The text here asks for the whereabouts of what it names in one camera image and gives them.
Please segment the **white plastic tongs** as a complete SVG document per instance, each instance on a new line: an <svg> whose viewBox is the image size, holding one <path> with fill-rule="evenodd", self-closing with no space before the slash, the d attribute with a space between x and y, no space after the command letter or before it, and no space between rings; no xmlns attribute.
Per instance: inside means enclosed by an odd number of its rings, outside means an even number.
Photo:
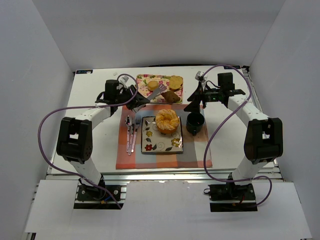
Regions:
<svg viewBox="0 0 320 240"><path fill-rule="evenodd" d="M134 113L137 113L140 109L142 109L143 107L145 107L147 104L149 104L151 102L151 100L155 99L157 96L159 96L162 92L164 92L166 90L166 86L164 84L160 84L158 86L158 88L156 88L150 96L147 97L148 102L147 103L143 103L142 105L135 107L132 111Z"/></svg>

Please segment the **orange bundt cake bread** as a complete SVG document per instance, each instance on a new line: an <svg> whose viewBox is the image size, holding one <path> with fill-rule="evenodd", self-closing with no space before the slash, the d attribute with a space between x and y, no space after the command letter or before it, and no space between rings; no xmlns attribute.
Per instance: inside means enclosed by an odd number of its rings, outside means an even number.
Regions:
<svg viewBox="0 0 320 240"><path fill-rule="evenodd" d="M155 116L155 123L161 133L172 134L180 125L180 119L174 110L161 109Z"/></svg>

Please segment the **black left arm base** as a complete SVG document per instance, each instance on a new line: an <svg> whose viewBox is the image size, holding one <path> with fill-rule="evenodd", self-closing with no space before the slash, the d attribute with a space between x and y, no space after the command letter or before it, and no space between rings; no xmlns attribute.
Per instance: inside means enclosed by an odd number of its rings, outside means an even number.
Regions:
<svg viewBox="0 0 320 240"><path fill-rule="evenodd" d="M99 188L78 183L73 208L76 210L120 210L115 200L122 207L126 197L124 185L105 185L110 194Z"/></svg>

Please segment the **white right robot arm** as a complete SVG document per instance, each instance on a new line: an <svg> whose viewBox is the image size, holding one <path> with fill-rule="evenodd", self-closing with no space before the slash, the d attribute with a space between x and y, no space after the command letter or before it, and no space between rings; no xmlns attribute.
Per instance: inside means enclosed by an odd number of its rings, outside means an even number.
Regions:
<svg viewBox="0 0 320 240"><path fill-rule="evenodd" d="M246 126L244 158L229 177L220 179L220 182L247 186L267 163L283 154L283 123L255 107L250 101L251 95L235 87L231 72L220 73L217 78L218 86L210 88L205 73L197 72L198 86L187 99L189 104L184 111L199 115L206 103L220 102L231 111L231 117L236 115L242 121Z"/></svg>

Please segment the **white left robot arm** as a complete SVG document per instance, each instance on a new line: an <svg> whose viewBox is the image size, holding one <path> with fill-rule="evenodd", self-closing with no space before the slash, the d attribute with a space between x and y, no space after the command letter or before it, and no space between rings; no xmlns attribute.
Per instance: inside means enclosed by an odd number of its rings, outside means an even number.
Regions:
<svg viewBox="0 0 320 240"><path fill-rule="evenodd" d="M104 91L96 98L96 105L77 117L61 120L56 153L69 162L83 179L82 184L104 187L102 174L97 170L91 155L93 152L93 129L110 118L124 104L134 110L150 102L134 85L110 79L105 82Z"/></svg>

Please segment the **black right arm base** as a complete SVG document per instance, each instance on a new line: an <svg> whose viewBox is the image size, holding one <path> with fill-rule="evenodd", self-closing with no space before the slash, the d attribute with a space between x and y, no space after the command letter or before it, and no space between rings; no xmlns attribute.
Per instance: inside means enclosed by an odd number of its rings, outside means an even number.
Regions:
<svg viewBox="0 0 320 240"><path fill-rule="evenodd" d="M211 184L203 190L209 197L210 211L213 213L257 212L256 195L253 185L234 183Z"/></svg>

